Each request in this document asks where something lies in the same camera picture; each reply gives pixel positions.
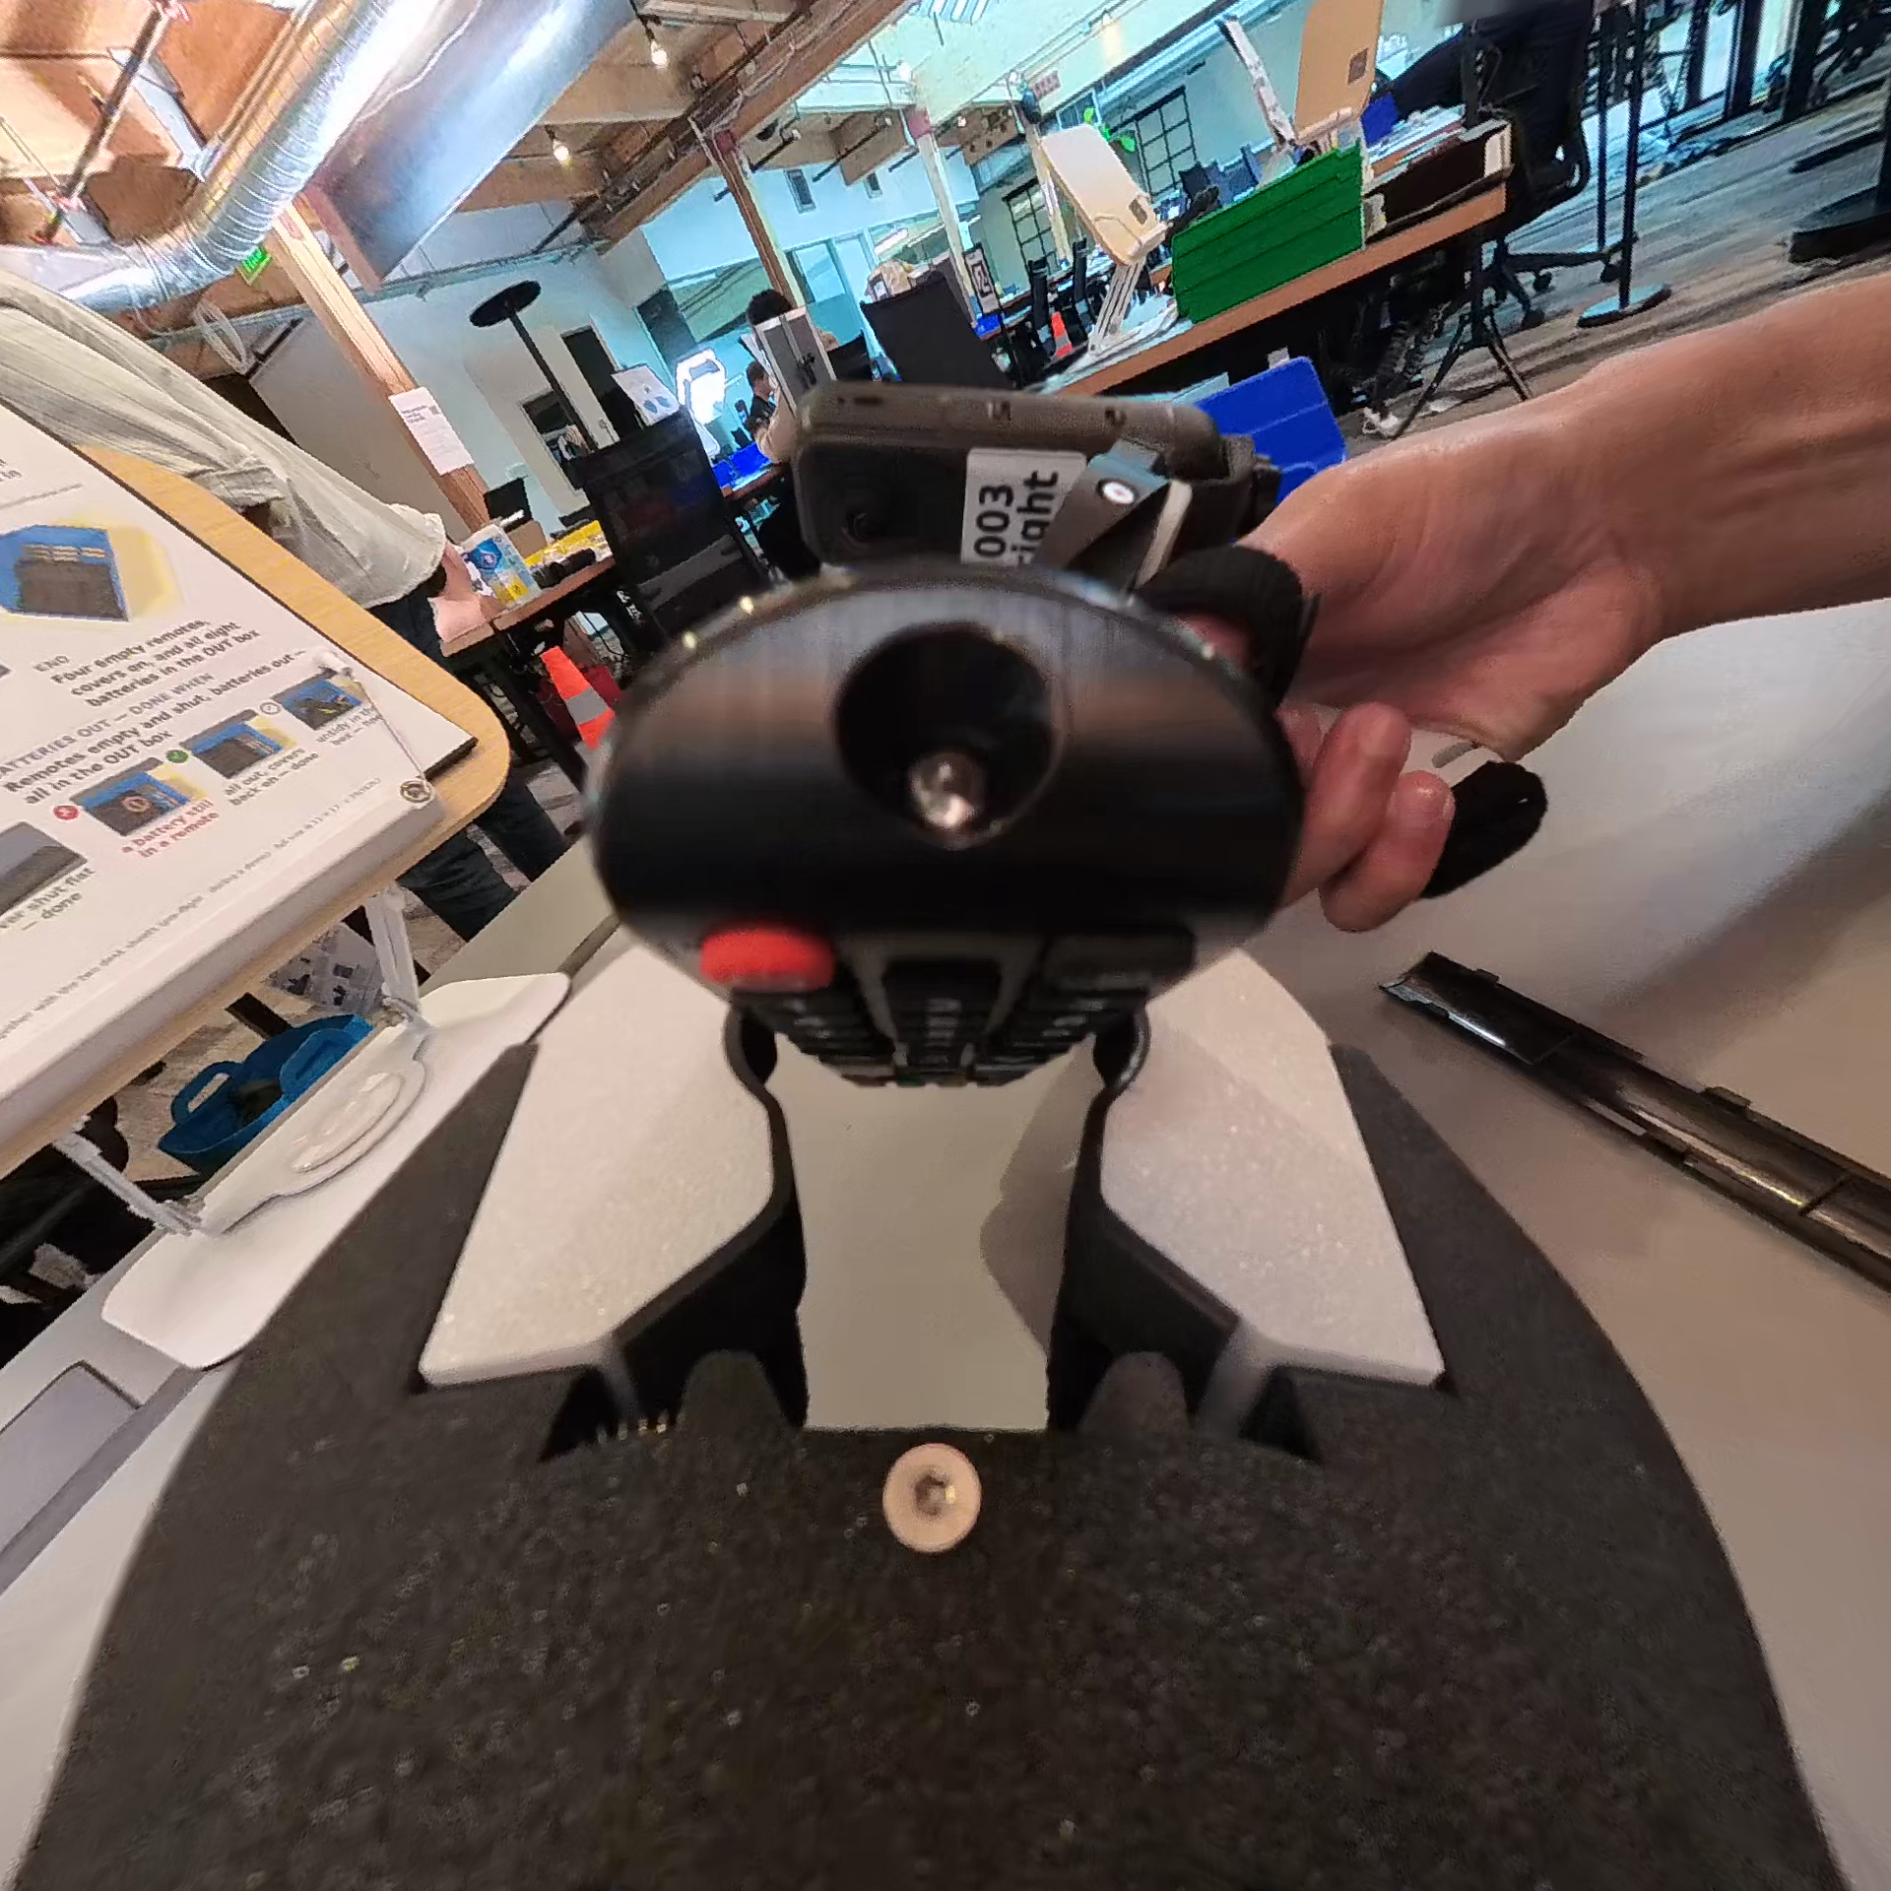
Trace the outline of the grey desk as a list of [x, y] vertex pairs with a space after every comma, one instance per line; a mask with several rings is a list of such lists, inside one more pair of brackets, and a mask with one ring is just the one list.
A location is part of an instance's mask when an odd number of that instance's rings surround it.
[[1042, 1412], [1070, 1069], [811, 1138], [806, 1443], [545, 1460], [556, 1384], [395, 1391], [320, 1269], [4, 1590], [22, 1887], [1887, 1887], [1887, 1291], [1421, 1020], [1485, 968], [1887, 1169], [1887, 605], [1657, 648], [1528, 757], [1540, 835], [1197, 989], [1340, 1047], [1450, 1384], [1317, 1460], [961, 1440]]

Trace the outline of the brown tilted board stand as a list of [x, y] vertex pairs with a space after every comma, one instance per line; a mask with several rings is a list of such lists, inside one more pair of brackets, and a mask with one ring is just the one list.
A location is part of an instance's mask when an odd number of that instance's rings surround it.
[[1299, 42], [1292, 139], [1336, 151], [1358, 136], [1381, 49], [1383, 3], [1313, 3]]

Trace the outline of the green plastic bin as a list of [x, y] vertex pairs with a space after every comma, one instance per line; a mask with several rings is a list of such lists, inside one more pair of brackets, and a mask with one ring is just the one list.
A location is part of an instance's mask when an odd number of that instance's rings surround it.
[[1172, 236], [1172, 297], [1193, 325], [1364, 247], [1364, 148], [1326, 151]]

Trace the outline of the blue plastic bin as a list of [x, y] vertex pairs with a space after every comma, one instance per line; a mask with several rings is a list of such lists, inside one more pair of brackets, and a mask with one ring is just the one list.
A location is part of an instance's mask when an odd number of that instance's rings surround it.
[[1240, 382], [1197, 396], [1193, 406], [1214, 422], [1223, 440], [1248, 438], [1256, 458], [1280, 471], [1280, 499], [1348, 454], [1317, 368], [1308, 358], [1283, 358]]

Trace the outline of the white tilted board stand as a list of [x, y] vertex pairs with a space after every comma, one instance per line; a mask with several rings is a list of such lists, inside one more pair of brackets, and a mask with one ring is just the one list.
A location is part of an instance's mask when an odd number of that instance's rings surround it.
[[1089, 366], [1102, 366], [1143, 345], [1143, 331], [1131, 325], [1131, 308], [1151, 259], [1172, 234], [1172, 224], [1158, 215], [1097, 126], [1040, 133], [1037, 148], [1057, 193], [1073, 208], [1092, 245], [1114, 266], [1088, 342]]

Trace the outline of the wooden table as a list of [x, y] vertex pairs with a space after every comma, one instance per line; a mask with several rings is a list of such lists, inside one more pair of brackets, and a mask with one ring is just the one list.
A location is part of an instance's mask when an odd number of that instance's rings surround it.
[[1182, 322], [1163, 337], [1142, 342], [1109, 362], [1102, 358], [1088, 358], [1082, 368], [1047, 381], [1047, 390], [1064, 394], [1109, 394], [1114, 390], [1137, 387], [1154, 390], [1154, 381], [1158, 377], [1182, 371], [1190, 362], [1204, 358], [1221, 345], [1244, 342], [1248, 336], [1259, 336], [1280, 321], [1299, 315], [1326, 297], [1353, 291], [1379, 278], [1387, 278], [1417, 256], [1450, 247], [1457, 242], [1486, 229], [1499, 219], [1507, 202], [1509, 172], [1499, 172], [1497, 176], [1481, 181], [1477, 191], [1465, 191], [1446, 206], [1432, 208], [1423, 219], [1408, 221], [1358, 253], [1315, 269], [1281, 288], [1268, 291], [1265, 296], [1245, 300], [1204, 322]]

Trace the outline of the black battery cover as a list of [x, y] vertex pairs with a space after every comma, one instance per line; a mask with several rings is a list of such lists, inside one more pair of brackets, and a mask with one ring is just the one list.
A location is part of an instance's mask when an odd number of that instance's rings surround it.
[[1668, 1169], [1889, 1291], [1889, 1177], [1723, 1088], [1694, 1088], [1497, 977], [1427, 954], [1383, 996], [1613, 1123]]

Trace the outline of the black office chair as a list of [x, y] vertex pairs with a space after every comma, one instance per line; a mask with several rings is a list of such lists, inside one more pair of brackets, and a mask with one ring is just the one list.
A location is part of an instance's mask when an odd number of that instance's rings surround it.
[[595, 512], [614, 581], [656, 637], [674, 641], [772, 588], [688, 413], [578, 454], [567, 480]]
[[967, 314], [954, 278], [926, 274], [907, 291], [863, 303], [860, 315], [907, 387], [1016, 390]]

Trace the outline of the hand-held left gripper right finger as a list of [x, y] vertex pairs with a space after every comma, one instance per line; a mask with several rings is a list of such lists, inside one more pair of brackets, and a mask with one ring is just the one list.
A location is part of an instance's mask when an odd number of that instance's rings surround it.
[[1248, 1434], [1289, 1366], [1435, 1386], [1446, 1363], [1329, 1035], [1237, 952], [1094, 1051], [1047, 1419], [1169, 1361], [1193, 1428]]

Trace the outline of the grey flexible ceiling duct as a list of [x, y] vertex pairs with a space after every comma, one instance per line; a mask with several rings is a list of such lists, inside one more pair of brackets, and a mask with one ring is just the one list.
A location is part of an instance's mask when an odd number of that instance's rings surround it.
[[438, 3], [308, 5], [172, 226], [115, 245], [8, 247], [4, 271], [101, 315], [201, 294], [233, 274], [401, 64], [435, 40], [440, 13]]

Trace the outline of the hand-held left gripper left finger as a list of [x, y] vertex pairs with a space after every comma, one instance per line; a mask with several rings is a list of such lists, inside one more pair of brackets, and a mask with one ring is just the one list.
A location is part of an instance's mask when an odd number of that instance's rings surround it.
[[697, 1364], [751, 1355], [808, 1412], [808, 1282], [772, 1038], [629, 949], [535, 1041], [433, 1336], [428, 1386], [595, 1374], [632, 1422]]

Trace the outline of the person's right hand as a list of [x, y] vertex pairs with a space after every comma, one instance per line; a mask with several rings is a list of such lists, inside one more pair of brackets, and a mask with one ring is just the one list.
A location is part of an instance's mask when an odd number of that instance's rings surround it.
[[1245, 538], [1315, 602], [1283, 709], [1308, 791], [1291, 905], [1352, 934], [1419, 905], [1455, 793], [1411, 740], [1514, 764], [1651, 648], [1609, 475], [1623, 368], [1342, 463]]

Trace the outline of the black remote control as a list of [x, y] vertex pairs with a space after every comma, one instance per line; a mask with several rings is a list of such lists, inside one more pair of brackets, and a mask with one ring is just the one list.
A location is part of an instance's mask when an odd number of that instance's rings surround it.
[[1281, 908], [1307, 798], [1277, 700], [1094, 581], [824, 574], [626, 692], [595, 862], [629, 932], [831, 1071], [997, 1088]]

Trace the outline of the black floor lamp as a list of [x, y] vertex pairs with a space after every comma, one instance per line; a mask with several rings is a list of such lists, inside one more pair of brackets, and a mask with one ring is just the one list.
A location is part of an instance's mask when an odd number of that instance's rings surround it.
[[541, 284], [538, 281], [535, 281], [535, 280], [513, 281], [513, 284], [504, 287], [502, 291], [485, 297], [485, 303], [468, 314], [468, 322], [479, 331], [496, 328], [496, 327], [504, 325], [515, 334], [522, 349], [528, 352], [528, 357], [531, 358], [531, 362], [541, 371], [548, 390], [553, 394], [556, 394], [556, 399], [566, 407], [567, 420], [575, 424], [575, 432], [578, 438], [582, 452], [589, 454], [589, 452], [595, 452], [600, 448], [600, 441], [593, 434], [593, 430], [589, 427], [589, 424], [584, 422], [584, 415], [577, 407], [577, 399], [564, 387], [562, 379], [556, 377], [554, 366], [545, 358], [545, 353], [541, 352], [538, 342], [535, 342], [535, 337], [531, 337], [531, 334], [524, 325], [524, 310], [538, 300], [538, 296], [541, 296]]

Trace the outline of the wooden board with instruction sheet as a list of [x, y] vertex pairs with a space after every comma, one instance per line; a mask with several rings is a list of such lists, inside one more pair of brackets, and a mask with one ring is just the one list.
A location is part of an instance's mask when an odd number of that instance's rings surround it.
[[4, 1169], [483, 815], [498, 716], [192, 483], [4, 413]]

